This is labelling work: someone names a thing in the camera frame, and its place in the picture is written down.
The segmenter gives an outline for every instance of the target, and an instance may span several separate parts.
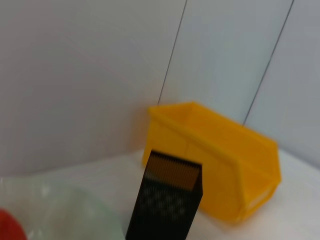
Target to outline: white wall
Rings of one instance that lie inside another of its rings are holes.
[[[0,1],[0,174],[141,147],[184,5]]]
[[[246,124],[320,167],[320,1],[295,0]]]
[[[243,123],[292,0],[188,0],[161,103],[196,100]]]

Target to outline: red object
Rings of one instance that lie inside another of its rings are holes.
[[[3,209],[0,209],[0,240],[27,240],[18,221]]]

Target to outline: clear plastic bowl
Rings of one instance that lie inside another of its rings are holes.
[[[39,178],[0,178],[0,208],[28,240],[124,240],[118,218],[91,194]]]

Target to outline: black box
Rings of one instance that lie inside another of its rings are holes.
[[[201,198],[202,165],[151,151],[126,240],[185,240]]]

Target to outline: yellow plastic bin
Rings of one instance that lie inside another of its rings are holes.
[[[203,164],[200,208],[205,213],[240,222],[281,182],[274,141],[195,102],[150,107],[149,114],[143,164],[151,150]]]

